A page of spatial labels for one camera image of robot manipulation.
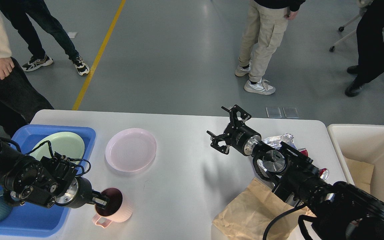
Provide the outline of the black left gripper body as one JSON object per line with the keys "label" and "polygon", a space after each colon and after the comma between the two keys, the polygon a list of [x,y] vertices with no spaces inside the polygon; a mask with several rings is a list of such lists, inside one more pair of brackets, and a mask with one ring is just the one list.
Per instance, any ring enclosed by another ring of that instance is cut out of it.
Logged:
{"label": "black left gripper body", "polygon": [[66,208],[80,208],[85,204],[93,204],[93,190],[89,180],[76,177],[66,193],[56,199],[56,205]]}

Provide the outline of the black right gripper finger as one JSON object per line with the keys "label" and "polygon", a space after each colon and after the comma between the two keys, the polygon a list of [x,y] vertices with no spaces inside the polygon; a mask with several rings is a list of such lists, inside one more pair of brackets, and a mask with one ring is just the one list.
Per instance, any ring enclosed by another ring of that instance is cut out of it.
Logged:
{"label": "black right gripper finger", "polygon": [[245,122],[252,117],[251,114],[249,114],[238,105],[234,105],[230,108],[221,106],[221,108],[229,113],[230,122],[227,125],[226,130],[238,129],[242,126],[245,126]]}
{"label": "black right gripper finger", "polygon": [[[207,133],[210,135],[210,146],[212,146],[218,152],[226,155],[229,154],[231,146],[231,132],[224,132],[223,134],[217,136],[210,131],[207,131]],[[222,141],[225,142],[225,145],[223,146],[219,145],[219,143]]]}

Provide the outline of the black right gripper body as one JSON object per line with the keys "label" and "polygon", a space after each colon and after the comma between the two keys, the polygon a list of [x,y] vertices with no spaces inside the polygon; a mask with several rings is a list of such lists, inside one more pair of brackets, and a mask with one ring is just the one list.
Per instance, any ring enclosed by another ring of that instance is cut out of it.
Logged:
{"label": "black right gripper body", "polygon": [[229,136],[225,139],[228,146],[232,146],[244,156],[252,155],[256,144],[262,140],[262,137],[255,130],[251,129],[244,123],[239,127],[228,124],[225,133]]}

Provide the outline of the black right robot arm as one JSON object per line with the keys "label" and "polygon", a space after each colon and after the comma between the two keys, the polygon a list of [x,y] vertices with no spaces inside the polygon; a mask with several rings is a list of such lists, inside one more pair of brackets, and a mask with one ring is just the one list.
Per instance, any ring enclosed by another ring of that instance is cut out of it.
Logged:
{"label": "black right robot arm", "polygon": [[273,184],[272,192],[283,202],[294,201],[288,210],[266,227],[263,239],[282,217],[308,207],[315,217],[300,215],[298,225],[304,239],[311,236],[304,224],[311,222],[322,240],[384,240],[384,202],[344,181],[328,184],[325,169],[289,144],[288,138],[262,140],[261,135],[245,123],[251,115],[240,106],[224,108],[229,124],[221,135],[210,131],[211,146],[228,154],[232,146],[244,156],[252,156],[260,179]]}

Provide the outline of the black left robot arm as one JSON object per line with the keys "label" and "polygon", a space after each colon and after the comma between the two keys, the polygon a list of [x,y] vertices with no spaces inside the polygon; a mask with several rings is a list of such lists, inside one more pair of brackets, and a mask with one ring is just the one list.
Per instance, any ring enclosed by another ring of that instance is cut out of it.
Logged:
{"label": "black left robot arm", "polygon": [[51,143],[48,148],[50,157],[36,160],[22,154],[16,142],[0,138],[0,186],[5,201],[11,206],[28,202],[44,208],[79,208],[92,204],[105,209],[110,198],[93,190],[83,178],[87,170],[77,164],[81,159],[52,152]]}

